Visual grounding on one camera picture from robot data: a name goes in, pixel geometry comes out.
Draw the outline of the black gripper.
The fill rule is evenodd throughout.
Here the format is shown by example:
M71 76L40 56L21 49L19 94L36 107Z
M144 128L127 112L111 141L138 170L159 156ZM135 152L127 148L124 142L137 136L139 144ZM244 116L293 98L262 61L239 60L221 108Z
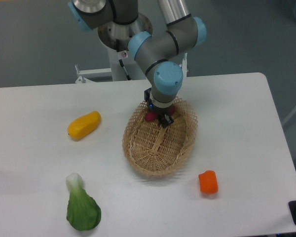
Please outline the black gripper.
M149 111L154 111L157 113L158 120L163 128L170 126L174 122L174 120L171 116L167 114L170 108L173 106L173 104L165 108L158 107L152 102L150 98L150 93L151 93L151 89L147 89L144 91L144 100L146 104L149 105Z

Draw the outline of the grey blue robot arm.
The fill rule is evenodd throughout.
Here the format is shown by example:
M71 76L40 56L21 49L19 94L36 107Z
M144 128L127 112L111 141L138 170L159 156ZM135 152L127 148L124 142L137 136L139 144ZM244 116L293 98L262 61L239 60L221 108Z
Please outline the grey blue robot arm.
M139 13L136 0L68 3L81 29L97 29L103 44L132 56L151 84L144 92L148 110L167 127L173 123L173 103L186 76L186 69L171 62L171 58L200 45L207 30L200 18L192 17L184 0L160 0L158 5L167 30L154 37L151 23Z

